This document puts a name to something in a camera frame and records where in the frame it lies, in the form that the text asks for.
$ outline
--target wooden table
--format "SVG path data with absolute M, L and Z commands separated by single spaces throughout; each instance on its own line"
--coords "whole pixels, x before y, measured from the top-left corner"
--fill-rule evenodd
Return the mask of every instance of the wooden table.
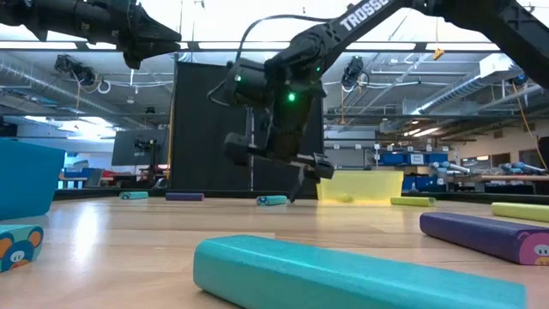
M 235 308 L 195 286 L 193 252 L 204 239 L 248 233 L 521 282 L 530 308 L 547 309 L 549 267 L 510 264 L 425 236 L 419 215 L 426 210 L 432 209 L 317 208 L 313 201 L 259 208 L 231 199 L 55 202 L 41 219 L 10 221 L 42 220 L 45 240 L 37 262 L 0 274 L 0 307 Z M 440 203 L 439 210 L 492 216 L 481 204 Z

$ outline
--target green led light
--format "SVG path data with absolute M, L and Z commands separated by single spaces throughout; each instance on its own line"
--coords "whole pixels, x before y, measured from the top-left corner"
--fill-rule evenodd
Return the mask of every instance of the green led light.
M 290 93 L 290 94 L 288 95 L 288 101 L 294 102 L 295 99 L 296 99 L 295 93 Z

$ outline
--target pink cartoon character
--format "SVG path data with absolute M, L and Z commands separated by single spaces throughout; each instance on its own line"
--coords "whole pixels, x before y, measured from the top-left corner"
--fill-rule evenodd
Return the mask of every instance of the pink cartoon character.
M 519 252 L 521 264 L 549 266 L 549 233 L 522 232 L 518 239 L 522 242 Z

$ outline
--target teal bin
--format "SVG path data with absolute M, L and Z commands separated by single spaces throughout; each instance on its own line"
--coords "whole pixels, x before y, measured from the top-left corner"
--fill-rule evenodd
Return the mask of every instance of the teal bin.
M 0 140 L 0 221 L 47 213 L 64 160 L 61 149 Z

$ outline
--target purple foam block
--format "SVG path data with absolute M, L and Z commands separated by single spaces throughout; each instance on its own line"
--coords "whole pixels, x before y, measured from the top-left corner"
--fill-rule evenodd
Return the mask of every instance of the purple foam block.
M 523 265 L 549 266 L 549 228 L 435 212 L 419 218 L 434 238 Z
M 167 201 L 201 202 L 204 200 L 202 193 L 166 193 Z

